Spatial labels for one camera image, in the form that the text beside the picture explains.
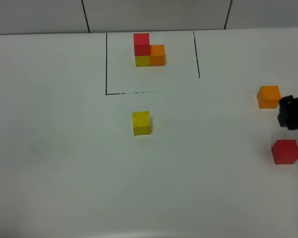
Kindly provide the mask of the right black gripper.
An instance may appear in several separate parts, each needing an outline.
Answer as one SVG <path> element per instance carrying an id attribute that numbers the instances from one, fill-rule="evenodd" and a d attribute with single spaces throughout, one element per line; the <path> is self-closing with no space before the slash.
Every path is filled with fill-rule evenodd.
<path id="1" fill-rule="evenodd" d="M 279 101 L 278 122 L 288 130 L 298 129 L 298 97 L 289 95 Z"/>

